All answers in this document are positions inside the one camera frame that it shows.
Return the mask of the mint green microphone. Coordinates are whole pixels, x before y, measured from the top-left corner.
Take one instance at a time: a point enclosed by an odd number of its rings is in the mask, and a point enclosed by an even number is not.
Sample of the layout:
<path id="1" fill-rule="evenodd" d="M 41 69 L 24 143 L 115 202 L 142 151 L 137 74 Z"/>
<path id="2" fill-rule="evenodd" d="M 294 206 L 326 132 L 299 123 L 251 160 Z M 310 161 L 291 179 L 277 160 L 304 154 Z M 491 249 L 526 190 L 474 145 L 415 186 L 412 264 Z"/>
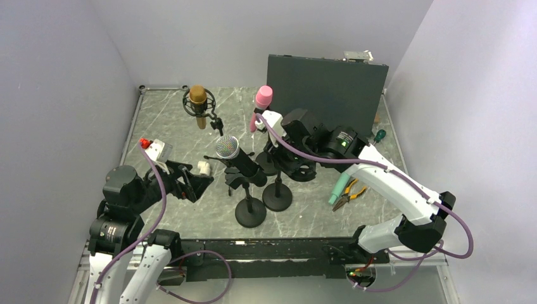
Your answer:
<path id="1" fill-rule="evenodd" d="M 347 183 L 349 182 L 350 179 L 351 179 L 351 176 L 346 174 L 346 173 L 342 173 L 339 176 L 339 179 L 337 180 L 337 182 L 335 183 L 335 185 L 334 185 L 334 187 L 333 187 L 333 189 L 331 191 L 331 194 L 330 194 L 330 197 L 329 197 L 329 200 L 328 200 L 328 204 L 330 204 L 330 205 L 335 204 L 337 199 L 341 196 L 342 192 L 346 188 L 346 185 L 347 185 Z"/>

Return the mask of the black mesh-head microphone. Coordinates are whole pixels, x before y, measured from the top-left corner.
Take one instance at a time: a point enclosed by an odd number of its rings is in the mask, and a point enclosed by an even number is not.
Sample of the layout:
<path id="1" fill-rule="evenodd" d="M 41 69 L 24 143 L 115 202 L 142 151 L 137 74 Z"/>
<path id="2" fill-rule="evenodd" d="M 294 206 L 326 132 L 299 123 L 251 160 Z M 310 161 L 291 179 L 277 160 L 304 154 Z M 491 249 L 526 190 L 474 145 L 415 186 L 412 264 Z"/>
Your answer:
<path id="1" fill-rule="evenodd" d="M 261 166 L 253 161 L 239 146 L 239 140 L 230 135 L 224 135 L 216 141 L 216 153 L 227 160 L 249 183 L 262 187 L 267 183 L 267 176 Z"/>

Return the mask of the black clip desk stand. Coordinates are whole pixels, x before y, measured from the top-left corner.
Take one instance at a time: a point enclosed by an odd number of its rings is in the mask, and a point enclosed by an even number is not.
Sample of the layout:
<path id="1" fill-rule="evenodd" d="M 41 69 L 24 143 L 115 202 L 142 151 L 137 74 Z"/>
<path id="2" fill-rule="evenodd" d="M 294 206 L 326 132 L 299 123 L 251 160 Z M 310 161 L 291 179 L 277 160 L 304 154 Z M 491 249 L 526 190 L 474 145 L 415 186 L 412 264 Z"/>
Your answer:
<path id="1" fill-rule="evenodd" d="M 224 170 L 225 183 L 233 190 L 242 187 L 245 197 L 236 205 L 235 218 L 241 226 L 245 228 L 255 228 L 263 223 L 267 215 L 267 207 L 263 201 L 252 197 L 250 185 L 262 187 L 267 183 L 267 176 L 258 169 L 251 177 L 241 173 L 236 167 L 229 167 Z"/>

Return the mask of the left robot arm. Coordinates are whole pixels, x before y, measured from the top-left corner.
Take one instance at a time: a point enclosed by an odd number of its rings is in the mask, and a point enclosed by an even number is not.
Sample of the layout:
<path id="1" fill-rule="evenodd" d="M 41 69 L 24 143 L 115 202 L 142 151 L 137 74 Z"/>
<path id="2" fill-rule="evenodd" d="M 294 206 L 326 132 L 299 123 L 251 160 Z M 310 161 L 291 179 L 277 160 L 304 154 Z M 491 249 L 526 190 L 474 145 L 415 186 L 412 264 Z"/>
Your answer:
<path id="1" fill-rule="evenodd" d="M 157 229 L 145 234 L 142 213 L 156 203 L 161 211 L 167 196 L 196 202 L 214 181 L 191 173 L 192 165 L 166 161 L 168 170 L 151 164 L 140 177 L 130 165 L 111 169 L 103 186 L 104 199 L 89 228 L 90 278 L 86 303 L 144 303 L 165 266 L 177 264 L 183 254 L 177 232 Z"/>

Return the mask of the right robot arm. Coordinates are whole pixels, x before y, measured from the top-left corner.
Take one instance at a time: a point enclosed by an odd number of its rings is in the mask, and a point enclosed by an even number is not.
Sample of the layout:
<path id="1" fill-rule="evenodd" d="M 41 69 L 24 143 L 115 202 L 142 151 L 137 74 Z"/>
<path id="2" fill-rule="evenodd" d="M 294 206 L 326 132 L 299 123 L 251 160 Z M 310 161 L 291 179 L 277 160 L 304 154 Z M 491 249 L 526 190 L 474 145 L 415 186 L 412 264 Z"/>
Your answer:
<path id="1" fill-rule="evenodd" d="M 394 204 L 400 215 L 357 229 L 349 254 L 364 263 L 374 253 L 406 246 L 419 253 L 439 248 L 455 197 L 419 184 L 352 129 L 327 130 L 304 109 L 283 117 L 274 111 L 256 114 L 258 129 L 267 129 L 275 162 L 296 167 L 305 160 L 358 179 Z"/>

